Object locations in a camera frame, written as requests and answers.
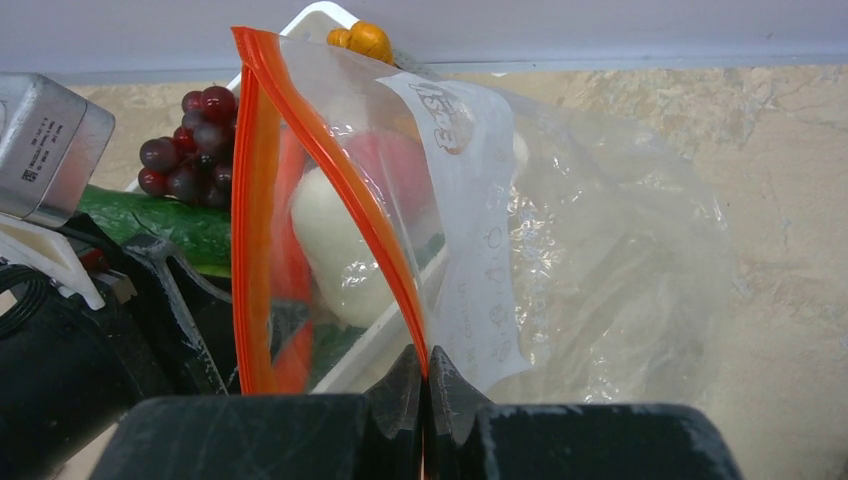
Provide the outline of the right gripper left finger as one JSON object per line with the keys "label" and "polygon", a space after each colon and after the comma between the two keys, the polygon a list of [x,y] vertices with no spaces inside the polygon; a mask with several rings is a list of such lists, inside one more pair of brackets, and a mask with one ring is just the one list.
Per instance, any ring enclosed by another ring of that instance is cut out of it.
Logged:
{"label": "right gripper left finger", "polygon": [[419,479],[422,474],[422,376],[408,345],[366,391],[369,415],[362,444],[362,479]]}

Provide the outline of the white radish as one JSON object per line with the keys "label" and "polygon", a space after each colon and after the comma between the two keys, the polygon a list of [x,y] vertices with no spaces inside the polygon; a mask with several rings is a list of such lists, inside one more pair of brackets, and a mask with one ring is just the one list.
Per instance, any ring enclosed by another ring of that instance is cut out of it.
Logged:
{"label": "white radish", "polygon": [[301,178],[290,215],[324,305],[342,324],[371,327],[393,304],[394,296],[322,170],[314,168]]}

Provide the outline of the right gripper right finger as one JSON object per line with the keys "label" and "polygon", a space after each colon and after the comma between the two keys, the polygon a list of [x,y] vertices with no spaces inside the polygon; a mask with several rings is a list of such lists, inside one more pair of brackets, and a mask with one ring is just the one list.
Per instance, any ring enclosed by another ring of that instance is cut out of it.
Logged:
{"label": "right gripper right finger", "polygon": [[424,390],[429,409],[423,422],[424,474],[427,479],[481,479],[482,447],[476,417],[491,400],[459,372],[436,346]]}

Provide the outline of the green cucumber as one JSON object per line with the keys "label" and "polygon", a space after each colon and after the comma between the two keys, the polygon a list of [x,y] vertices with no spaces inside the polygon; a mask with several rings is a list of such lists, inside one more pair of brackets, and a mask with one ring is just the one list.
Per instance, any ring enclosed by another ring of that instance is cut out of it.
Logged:
{"label": "green cucumber", "polygon": [[231,275],[230,215],[169,198],[89,185],[78,205],[112,240],[148,234],[175,244],[204,275]]}

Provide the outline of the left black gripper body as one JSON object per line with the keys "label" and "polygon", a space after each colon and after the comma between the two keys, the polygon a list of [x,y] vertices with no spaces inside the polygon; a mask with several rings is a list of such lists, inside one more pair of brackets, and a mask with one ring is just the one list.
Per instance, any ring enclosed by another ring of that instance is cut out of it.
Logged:
{"label": "left black gripper body", "polygon": [[115,242],[90,216],[59,229],[104,301],[63,296],[32,267],[1,264],[1,475],[43,479],[128,410],[237,389],[232,299],[170,241]]}

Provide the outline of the clear orange zip bag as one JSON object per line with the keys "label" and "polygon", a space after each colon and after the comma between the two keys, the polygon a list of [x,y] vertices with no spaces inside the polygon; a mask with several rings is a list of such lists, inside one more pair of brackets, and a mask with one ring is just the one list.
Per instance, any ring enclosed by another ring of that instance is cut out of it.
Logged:
{"label": "clear orange zip bag", "polygon": [[673,402],[713,387],[732,255],[714,193],[640,124],[413,72],[445,239],[427,362],[508,403]]}

